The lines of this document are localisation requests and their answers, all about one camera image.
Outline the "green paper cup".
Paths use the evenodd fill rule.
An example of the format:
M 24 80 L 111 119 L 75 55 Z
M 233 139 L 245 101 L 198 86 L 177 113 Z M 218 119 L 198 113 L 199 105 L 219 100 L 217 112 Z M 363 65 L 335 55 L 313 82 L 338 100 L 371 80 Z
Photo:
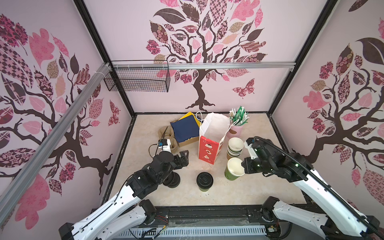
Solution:
M 225 177 L 229 181 L 234 181 L 245 174 L 245 168 L 242 166 L 242 160 L 231 158 L 228 160 L 225 170 Z
M 209 186 L 200 186 L 200 185 L 198 185 L 198 187 L 199 187 L 200 191 L 207 192 L 212 187 L 212 185 L 209 185 Z

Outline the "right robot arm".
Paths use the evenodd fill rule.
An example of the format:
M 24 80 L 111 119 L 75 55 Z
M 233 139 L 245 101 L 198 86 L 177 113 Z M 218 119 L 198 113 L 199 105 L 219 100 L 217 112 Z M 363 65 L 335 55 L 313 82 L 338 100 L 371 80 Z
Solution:
M 264 177 L 285 179 L 323 211 L 321 214 L 310 212 L 268 197 L 260 209 L 265 221 L 288 221 L 325 240 L 370 240 L 372 235 L 384 238 L 379 231 L 379 220 L 364 215 L 344 200 L 303 155 L 288 153 L 261 137 L 248 138 L 244 147 L 250 154 L 241 163 L 246 174 L 261 173 Z

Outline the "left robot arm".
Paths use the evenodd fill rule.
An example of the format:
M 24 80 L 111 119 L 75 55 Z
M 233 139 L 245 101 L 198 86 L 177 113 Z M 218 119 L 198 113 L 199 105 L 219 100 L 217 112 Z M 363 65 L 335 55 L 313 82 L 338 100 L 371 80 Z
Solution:
M 175 170 L 189 165 L 189 151 L 173 155 L 161 151 L 151 163 L 128 177 L 121 189 L 110 200 L 83 220 L 66 223 L 59 228 L 63 240 L 112 240 L 125 230 L 141 224 L 151 224 L 156 217 L 156 208 L 146 196 Z

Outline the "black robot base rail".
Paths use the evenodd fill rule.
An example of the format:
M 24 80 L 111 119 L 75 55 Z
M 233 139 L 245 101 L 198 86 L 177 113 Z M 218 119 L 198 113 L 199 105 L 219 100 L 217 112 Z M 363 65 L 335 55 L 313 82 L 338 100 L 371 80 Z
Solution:
M 260 205 L 157 207 L 149 224 L 134 228 L 264 226 L 265 236 L 165 238 L 162 240 L 319 240 L 320 236 L 288 221 L 262 219 Z

